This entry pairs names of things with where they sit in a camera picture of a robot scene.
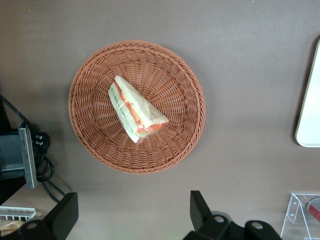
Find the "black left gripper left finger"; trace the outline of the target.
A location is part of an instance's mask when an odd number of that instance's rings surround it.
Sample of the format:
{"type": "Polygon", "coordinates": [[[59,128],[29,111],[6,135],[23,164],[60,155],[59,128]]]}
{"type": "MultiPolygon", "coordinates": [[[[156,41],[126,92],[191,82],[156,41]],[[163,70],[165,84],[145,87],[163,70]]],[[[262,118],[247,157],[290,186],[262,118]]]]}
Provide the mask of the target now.
{"type": "Polygon", "coordinates": [[[20,240],[65,240],[79,218],[78,194],[67,193],[43,218],[26,222],[18,229],[20,240]]]}

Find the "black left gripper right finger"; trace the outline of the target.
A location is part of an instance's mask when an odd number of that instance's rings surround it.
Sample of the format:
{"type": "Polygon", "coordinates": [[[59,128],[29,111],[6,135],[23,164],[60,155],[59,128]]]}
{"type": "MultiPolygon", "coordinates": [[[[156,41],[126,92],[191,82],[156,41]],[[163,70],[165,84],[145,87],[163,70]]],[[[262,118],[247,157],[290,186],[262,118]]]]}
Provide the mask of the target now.
{"type": "Polygon", "coordinates": [[[244,228],[225,212],[212,211],[198,190],[190,192],[190,219],[194,230],[186,240],[243,240],[244,228]]]}

